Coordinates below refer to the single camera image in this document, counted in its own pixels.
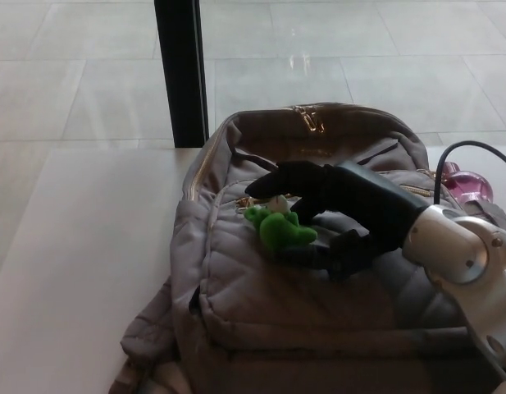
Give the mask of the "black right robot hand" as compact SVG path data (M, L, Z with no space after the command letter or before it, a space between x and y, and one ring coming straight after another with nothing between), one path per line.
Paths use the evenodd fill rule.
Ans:
M340 280L370 268L377 257L402 247L413 224L429 206L382 175L349 161L336 167L308 161L279 163L245 192L258 199L298 196L292 209L304 224L331 211L367 229L365 236L346 231L330 239L327 246L291 246L276 252L281 263L325 269Z

